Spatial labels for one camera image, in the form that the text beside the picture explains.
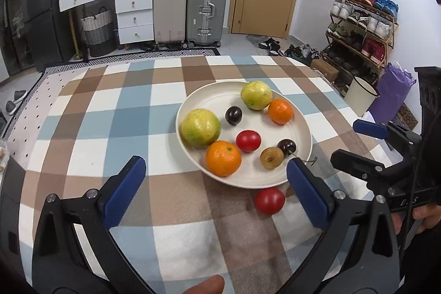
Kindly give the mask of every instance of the checkered tablecloth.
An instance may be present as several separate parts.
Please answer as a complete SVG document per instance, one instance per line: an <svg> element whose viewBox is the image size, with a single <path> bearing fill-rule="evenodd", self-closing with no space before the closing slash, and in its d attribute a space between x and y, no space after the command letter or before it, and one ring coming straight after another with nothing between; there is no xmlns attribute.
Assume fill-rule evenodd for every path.
<svg viewBox="0 0 441 294"><path fill-rule="evenodd" d="M255 191L204 175L177 141L180 104L201 86L226 79L263 80L289 98L313 135L318 161L312 172L332 190L354 198L368 194L363 181L332 168L330 155L346 149L382 161L385 153L376 140L354 133L355 113L310 68L265 56L147 60L89 69L63 88L29 160L21 201L33 209L33 221L21 221L21 233L35 235L49 193L82 196L139 155L146 178L111 233L144 280L157 293L182 293L221 274L225 293L276 292L319 236L297 197L282 186L283 210L262 216L254 208ZM83 248L91 256L87 244Z"/></svg>

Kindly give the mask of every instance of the orange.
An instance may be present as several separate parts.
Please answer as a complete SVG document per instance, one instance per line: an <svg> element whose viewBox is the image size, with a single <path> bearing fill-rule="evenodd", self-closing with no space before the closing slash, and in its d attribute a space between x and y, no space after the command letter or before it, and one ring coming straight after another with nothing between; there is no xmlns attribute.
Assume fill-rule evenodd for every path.
<svg viewBox="0 0 441 294"><path fill-rule="evenodd" d="M205 162L216 176L227 177L238 170L242 156L235 145L226 141L215 141L208 147Z"/></svg>
<svg viewBox="0 0 441 294"><path fill-rule="evenodd" d="M291 105L282 99L275 99L271 101L268 107L268 116L276 124L284 125L292 119L294 113Z"/></svg>

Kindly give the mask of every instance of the human hand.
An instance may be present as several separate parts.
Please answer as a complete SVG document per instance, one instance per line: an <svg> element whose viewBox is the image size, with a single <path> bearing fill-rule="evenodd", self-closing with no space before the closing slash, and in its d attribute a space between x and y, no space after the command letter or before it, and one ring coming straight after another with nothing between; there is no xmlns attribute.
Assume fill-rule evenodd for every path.
<svg viewBox="0 0 441 294"><path fill-rule="evenodd" d="M202 283L187 289L183 294L222 294L224 286L224 278L221 276L212 276Z"/></svg>
<svg viewBox="0 0 441 294"><path fill-rule="evenodd" d="M401 231L403 219L398 213L392 213L391 216L393 226L395 228L395 234L398 234ZM426 229L433 228L438 224L438 222L441 220L441 206L433 203L414 208L412 211L412 217L414 219L424 219L416 232L417 234L420 234Z"/></svg>

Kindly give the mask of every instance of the yellow-green fruit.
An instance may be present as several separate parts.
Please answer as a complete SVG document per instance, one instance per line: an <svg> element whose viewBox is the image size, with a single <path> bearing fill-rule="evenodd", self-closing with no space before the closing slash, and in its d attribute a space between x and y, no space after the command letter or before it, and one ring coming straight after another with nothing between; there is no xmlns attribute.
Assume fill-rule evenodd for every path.
<svg viewBox="0 0 441 294"><path fill-rule="evenodd" d="M212 144L221 134L221 123L215 114L206 109L190 111L181 123L181 135L194 147Z"/></svg>
<svg viewBox="0 0 441 294"><path fill-rule="evenodd" d="M252 110L263 110L273 100L273 91L263 81L251 81L240 92L245 105Z"/></svg>

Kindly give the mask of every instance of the tray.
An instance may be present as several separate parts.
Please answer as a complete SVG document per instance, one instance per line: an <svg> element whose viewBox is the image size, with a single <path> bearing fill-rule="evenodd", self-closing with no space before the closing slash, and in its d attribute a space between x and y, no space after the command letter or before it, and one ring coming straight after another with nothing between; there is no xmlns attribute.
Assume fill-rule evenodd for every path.
<svg viewBox="0 0 441 294"><path fill-rule="evenodd" d="M274 123L267 114L267 109L262 111L250 110L240 98L240 92L245 85L240 81L225 81L212 83L199 88L191 93L182 103L176 116L176 129L189 111L204 108L212 111L220 121L221 132L219 140L235 144L236 136L244 130L254 130L262 138L260 147L250 153L242 154L242 164L235 173L229 177L218 177L206 169L206 149L187 147L178 133L179 143L190 160L204 173L213 179L240 188L268 188L281 185L287 181L286 165L292 156L285 158L283 163L274 170L266 170L260 163L260 154L267 147L275 147L280 140L292 139L297 145L295 155L302 160L309 160L312 152L312 135L308 124L300 110L287 98L273 91L273 99L283 99L290 103L294 111L294 118L285 125ZM231 106L242 109L242 121L232 126L225 120L225 112Z"/></svg>

